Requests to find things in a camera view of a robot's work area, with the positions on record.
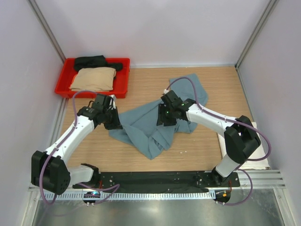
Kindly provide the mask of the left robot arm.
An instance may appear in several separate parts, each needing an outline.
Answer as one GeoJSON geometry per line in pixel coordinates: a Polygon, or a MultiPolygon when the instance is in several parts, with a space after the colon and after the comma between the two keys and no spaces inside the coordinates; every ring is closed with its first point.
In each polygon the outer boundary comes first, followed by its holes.
{"type": "Polygon", "coordinates": [[[114,95],[97,94],[75,112],[75,120],[57,141],[32,155],[31,183],[56,195],[74,185],[97,187],[101,179],[96,166],[82,163],[68,168],[67,163],[83,139],[101,124],[107,130],[122,128],[114,95]]]}

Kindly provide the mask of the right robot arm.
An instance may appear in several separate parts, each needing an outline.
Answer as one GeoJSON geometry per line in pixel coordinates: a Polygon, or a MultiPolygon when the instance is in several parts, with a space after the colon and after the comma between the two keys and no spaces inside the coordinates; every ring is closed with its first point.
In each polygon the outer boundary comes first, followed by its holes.
{"type": "Polygon", "coordinates": [[[174,91],[164,91],[159,105],[157,125],[173,126],[180,120],[203,125],[225,141],[226,154],[211,172],[216,186],[223,186],[229,176],[261,145],[250,119],[246,116],[226,117],[205,107],[199,108],[192,99],[182,100],[174,91]]]}

